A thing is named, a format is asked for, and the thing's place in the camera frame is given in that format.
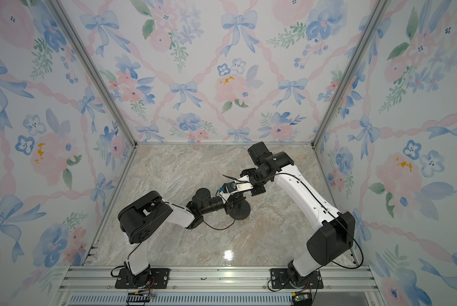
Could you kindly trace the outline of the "black round microphone stand base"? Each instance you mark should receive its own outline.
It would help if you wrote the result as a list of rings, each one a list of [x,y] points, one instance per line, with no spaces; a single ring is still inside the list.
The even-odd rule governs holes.
[[[235,221],[242,221],[250,216],[251,207],[246,200],[241,200],[234,204],[232,210],[229,212],[231,218]]]

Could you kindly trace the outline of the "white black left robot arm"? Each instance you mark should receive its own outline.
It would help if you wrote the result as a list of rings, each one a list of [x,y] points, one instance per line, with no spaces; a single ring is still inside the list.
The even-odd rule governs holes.
[[[166,288],[168,269],[152,269],[146,257],[146,241],[165,223],[194,229],[205,222],[206,214],[223,210],[233,221],[246,219],[251,212],[243,193],[233,190],[234,185],[223,187],[215,196],[210,190],[200,188],[186,206],[168,202],[156,191],[151,191],[118,214],[121,231],[135,248],[120,266],[115,288],[147,289]]]

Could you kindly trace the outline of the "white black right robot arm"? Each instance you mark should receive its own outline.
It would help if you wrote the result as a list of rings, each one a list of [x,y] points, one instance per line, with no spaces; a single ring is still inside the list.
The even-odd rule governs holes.
[[[263,142],[248,149],[255,168],[244,170],[252,185],[251,193],[260,194],[269,181],[283,189],[301,209],[313,229],[303,253],[288,264],[288,278],[300,287],[320,268],[327,266],[357,245],[356,219],[350,212],[342,213],[329,204],[304,178],[293,159],[285,152],[273,154]]]

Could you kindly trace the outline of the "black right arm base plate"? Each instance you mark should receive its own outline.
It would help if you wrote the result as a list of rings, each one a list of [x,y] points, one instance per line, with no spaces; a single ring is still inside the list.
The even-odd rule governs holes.
[[[282,289],[323,289],[324,284],[319,271],[301,277],[291,269],[270,269],[269,287],[274,291]]]

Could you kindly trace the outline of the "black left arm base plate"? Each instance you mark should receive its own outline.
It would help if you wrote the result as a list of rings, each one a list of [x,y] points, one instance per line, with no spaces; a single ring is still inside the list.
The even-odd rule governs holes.
[[[150,268],[133,275],[126,268],[122,268],[115,277],[115,289],[166,289],[170,272],[167,268]]]

